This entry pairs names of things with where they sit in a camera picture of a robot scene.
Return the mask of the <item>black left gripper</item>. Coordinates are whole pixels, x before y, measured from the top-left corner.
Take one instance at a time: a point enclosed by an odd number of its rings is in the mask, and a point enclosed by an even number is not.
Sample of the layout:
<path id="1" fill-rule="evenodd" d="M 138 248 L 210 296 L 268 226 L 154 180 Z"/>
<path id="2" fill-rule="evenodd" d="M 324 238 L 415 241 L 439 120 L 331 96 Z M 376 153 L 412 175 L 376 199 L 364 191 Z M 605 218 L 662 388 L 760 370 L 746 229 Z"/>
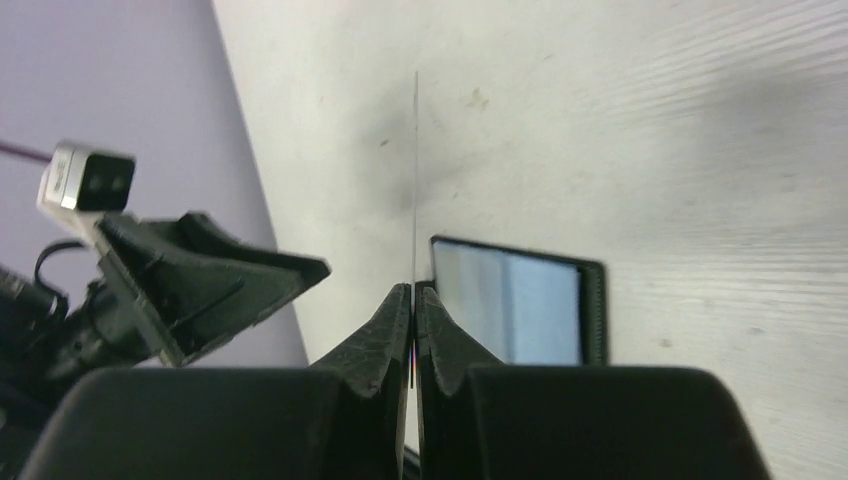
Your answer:
<path id="1" fill-rule="evenodd" d="M 232 340 L 330 274 L 320 258 L 238 241 L 204 212 L 176 220 L 106 214 L 95 224 L 104 277 L 72 309 L 46 281 L 49 244 L 32 276 L 1 268 L 1 476 L 23 469 L 58 402 L 88 372 L 155 356 L 183 367 Z"/>

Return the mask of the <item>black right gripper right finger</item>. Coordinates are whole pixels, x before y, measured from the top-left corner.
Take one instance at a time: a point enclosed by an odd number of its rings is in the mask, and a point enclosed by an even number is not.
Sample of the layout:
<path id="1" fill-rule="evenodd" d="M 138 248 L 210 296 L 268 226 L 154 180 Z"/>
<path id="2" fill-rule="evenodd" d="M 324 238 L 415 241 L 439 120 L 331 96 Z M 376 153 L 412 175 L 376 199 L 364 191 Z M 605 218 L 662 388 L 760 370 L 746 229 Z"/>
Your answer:
<path id="1" fill-rule="evenodd" d="M 730 390 L 657 366 L 517 366 L 416 296 L 426 479 L 766 479 Z"/>

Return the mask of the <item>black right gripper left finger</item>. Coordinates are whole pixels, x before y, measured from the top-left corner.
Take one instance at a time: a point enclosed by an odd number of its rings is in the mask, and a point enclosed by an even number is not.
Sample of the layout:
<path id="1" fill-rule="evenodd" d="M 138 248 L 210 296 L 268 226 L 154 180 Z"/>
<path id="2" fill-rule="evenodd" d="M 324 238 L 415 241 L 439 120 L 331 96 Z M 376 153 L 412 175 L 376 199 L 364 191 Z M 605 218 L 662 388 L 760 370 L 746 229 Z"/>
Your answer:
<path id="1" fill-rule="evenodd" d="M 60 403 L 24 479 L 398 479 L 411 287 L 302 369 L 103 369 Z"/>

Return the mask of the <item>black leather card holder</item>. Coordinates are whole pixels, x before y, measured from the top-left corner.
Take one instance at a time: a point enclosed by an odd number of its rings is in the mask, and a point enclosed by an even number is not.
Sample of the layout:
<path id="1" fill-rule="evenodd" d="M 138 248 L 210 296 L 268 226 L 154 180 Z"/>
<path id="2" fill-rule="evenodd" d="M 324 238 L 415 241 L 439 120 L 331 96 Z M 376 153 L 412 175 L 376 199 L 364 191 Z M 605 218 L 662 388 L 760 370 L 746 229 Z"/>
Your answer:
<path id="1" fill-rule="evenodd" d="M 442 304 L 501 361 L 609 363 L 603 263 L 447 236 L 432 237 L 430 248 Z"/>

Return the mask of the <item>white thin card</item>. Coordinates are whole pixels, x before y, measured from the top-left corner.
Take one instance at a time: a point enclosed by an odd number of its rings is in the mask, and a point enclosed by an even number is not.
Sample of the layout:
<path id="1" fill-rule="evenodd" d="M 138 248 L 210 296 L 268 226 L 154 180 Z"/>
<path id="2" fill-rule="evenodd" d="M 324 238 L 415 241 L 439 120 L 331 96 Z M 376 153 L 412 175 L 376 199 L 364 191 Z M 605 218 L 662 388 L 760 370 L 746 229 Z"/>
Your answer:
<path id="1" fill-rule="evenodd" d="M 419 195 L 419 105 L 420 105 L 420 74 L 419 70 L 415 70 L 414 72 L 414 84 L 413 84 L 413 131 L 412 131 L 412 192 L 411 192 L 411 213 L 412 213 L 412 224 L 411 224 L 411 234 L 412 234 L 412 281 L 411 281 L 411 343 L 410 343 L 410 374 L 409 374 L 409 388 L 414 389 L 416 385 L 416 327 L 415 327 L 415 314 L 416 314 L 416 302 L 417 302 L 417 225 L 418 225 L 418 195 Z"/>

